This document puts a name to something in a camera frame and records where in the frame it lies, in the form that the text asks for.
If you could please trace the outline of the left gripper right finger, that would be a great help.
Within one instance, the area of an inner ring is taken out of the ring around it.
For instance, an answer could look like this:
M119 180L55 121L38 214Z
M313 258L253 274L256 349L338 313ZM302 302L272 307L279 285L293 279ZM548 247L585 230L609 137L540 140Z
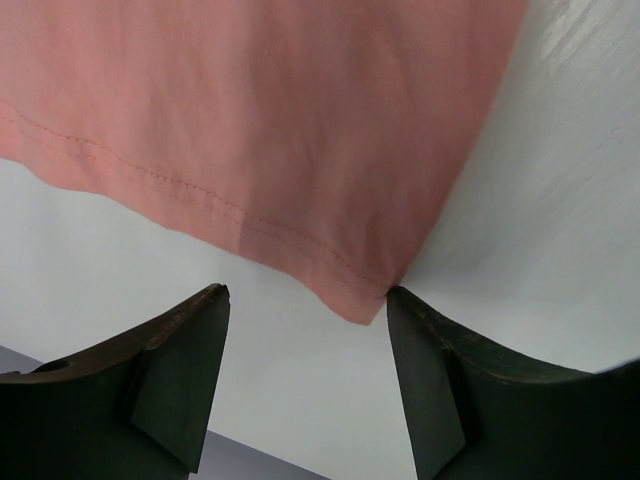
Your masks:
M639 364L587 373L500 345L409 290L387 324L421 479L635 479Z

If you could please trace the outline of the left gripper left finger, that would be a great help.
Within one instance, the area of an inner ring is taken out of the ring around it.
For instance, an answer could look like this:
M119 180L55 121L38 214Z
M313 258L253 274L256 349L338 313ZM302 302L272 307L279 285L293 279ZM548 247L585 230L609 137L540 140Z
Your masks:
M230 318L213 284L75 354L1 377L5 479L185 479L199 470Z

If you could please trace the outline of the pink t shirt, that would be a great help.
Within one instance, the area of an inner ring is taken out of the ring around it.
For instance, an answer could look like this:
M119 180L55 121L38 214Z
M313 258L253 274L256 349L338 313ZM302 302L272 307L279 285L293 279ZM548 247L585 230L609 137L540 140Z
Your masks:
M5 1L1 155L369 324L501 85L524 1Z

